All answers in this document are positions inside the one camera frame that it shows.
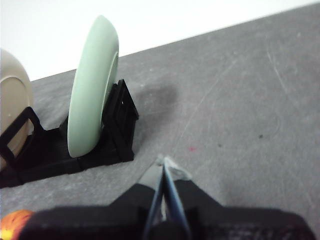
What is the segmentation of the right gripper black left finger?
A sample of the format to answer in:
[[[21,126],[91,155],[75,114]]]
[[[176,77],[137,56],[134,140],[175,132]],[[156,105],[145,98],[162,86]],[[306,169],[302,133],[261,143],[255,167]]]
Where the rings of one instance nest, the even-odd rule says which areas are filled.
[[[108,205],[60,206],[36,212],[21,240],[140,239],[161,200],[164,159],[160,155],[141,178]]]

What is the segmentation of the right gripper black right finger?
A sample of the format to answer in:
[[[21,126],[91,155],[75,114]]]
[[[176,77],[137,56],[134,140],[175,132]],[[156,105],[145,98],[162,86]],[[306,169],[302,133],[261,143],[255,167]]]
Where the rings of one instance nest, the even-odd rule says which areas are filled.
[[[164,177],[176,217],[194,240],[314,240],[298,214],[276,208],[220,204],[196,185],[170,157],[163,159]]]

